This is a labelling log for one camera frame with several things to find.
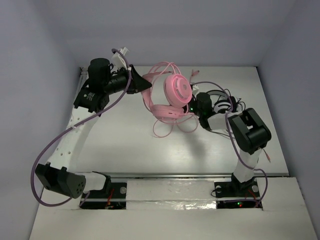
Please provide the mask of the pink headphones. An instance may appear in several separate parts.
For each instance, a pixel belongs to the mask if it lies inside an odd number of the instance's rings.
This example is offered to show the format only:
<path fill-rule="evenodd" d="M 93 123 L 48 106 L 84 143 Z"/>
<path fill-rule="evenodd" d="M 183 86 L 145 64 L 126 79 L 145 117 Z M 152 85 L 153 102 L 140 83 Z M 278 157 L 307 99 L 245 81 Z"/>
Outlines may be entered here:
<path fill-rule="evenodd" d="M 158 121 L 172 123 L 190 114 L 188 103 L 191 101 L 193 93 L 190 82 L 173 62 L 159 62 L 142 77 L 154 84 L 160 76 L 165 74 L 168 76 L 163 82 L 163 92 L 168 105 L 153 103 L 152 87 L 142 91 L 141 95 L 146 108 Z"/>

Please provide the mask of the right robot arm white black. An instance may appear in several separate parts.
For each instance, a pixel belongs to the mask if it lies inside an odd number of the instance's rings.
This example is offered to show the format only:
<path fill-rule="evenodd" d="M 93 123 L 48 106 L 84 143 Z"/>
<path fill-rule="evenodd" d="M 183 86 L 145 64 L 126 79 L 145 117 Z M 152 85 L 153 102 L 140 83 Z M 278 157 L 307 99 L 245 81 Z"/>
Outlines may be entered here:
<path fill-rule="evenodd" d="M 214 132 L 226 130 L 238 157 L 230 181 L 216 182 L 211 195 L 216 198 L 256 199 L 255 172 L 260 154 L 272 134 L 253 108 L 244 108 L 241 101 L 221 90 L 200 92 L 191 97 L 188 109 L 202 128 Z"/>

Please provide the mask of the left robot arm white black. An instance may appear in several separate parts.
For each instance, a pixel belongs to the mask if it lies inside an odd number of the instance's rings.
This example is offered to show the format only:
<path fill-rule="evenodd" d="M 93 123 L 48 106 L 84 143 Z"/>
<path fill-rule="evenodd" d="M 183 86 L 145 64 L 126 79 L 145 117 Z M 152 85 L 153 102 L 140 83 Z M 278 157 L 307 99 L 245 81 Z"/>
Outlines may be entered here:
<path fill-rule="evenodd" d="M 77 172 L 78 159 L 86 139 L 99 117 L 124 97 L 148 90 L 152 84 L 143 78 L 132 64 L 110 63 L 106 58 L 91 60 L 87 78 L 79 89 L 66 129 L 55 137 L 37 156 L 30 174 L 30 186 L 34 198 L 48 206 L 38 196 L 35 180 L 43 188 L 77 199 L 94 191 L 100 197 L 111 193 L 110 176 L 97 172 Z"/>

